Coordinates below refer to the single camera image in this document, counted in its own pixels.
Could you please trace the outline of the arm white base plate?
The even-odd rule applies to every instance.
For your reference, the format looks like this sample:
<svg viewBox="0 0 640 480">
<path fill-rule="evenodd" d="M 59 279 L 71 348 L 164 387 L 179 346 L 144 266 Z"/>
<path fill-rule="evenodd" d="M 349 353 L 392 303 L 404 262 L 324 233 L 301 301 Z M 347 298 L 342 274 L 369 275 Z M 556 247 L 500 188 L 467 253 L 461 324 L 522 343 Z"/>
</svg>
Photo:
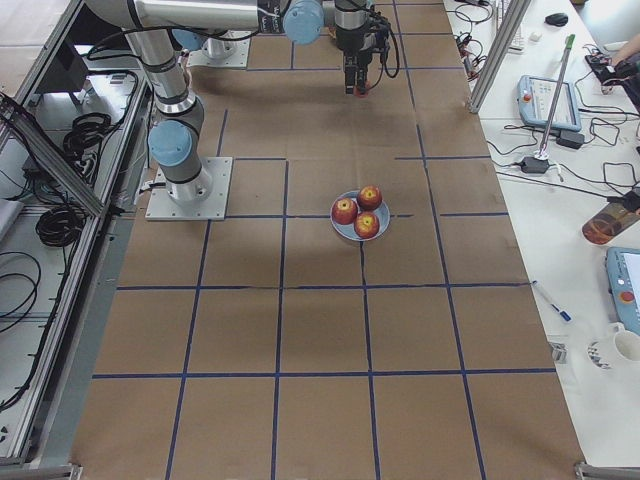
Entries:
<svg viewBox="0 0 640 480">
<path fill-rule="evenodd" d="M 198 177 L 172 183 L 159 169 L 154 178 L 145 218 L 149 221 L 223 221 L 232 178 L 232 157 L 203 157 Z"/>
<path fill-rule="evenodd" d="M 248 63 L 249 40 L 239 42 L 208 39 L 200 50 L 189 54 L 188 67 L 245 69 Z"/>
</svg>

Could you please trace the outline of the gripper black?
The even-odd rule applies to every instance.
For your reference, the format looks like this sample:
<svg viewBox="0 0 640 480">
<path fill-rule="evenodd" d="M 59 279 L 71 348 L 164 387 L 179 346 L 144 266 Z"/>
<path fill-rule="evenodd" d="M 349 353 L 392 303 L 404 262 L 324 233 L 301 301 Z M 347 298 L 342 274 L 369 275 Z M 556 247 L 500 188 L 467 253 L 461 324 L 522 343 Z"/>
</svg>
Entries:
<svg viewBox="0 0 640 480">
<path fill-rule="evenodd" d="M 372 49 L 361 49 L 356 53 L 343 52 L 344 86 L 346 94 L 353 94 L 354 88 L 367 90 L 367 74 L 372 61 Z"/>
</svg>

